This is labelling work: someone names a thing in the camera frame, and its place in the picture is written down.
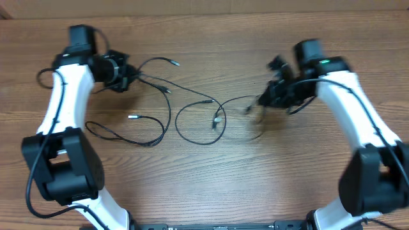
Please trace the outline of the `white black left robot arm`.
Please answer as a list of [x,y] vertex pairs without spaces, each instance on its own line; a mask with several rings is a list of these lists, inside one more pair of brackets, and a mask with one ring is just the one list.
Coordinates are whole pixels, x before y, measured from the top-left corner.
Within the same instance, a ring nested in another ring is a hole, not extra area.
[[52,94],[36,134],[22,140],[29,167],[25,200],[36,217],[76,210],[92,229],[138,229],[129,211],[105,187],[102,161],[84,135],[88,98],[96,82],[111,83],[119,67],[96,48],[96,28],[69,28],[70,44],[55,57]]

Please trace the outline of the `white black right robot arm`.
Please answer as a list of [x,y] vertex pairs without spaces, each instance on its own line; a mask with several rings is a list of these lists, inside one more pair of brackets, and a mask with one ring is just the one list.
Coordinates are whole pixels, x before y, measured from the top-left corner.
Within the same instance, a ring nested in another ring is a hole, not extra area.
[[320,99],[332,111],[352,158],[338,184],[338,197],[304,220],[277,221],[275,229],[362,229],[380,215],[408,206],[408,145],[381,119],[341,56],[327,57],[317,39],[294,48],[299,73],[282,57],[268,67],[276,78],[258,98],[263,107],[295,114]]

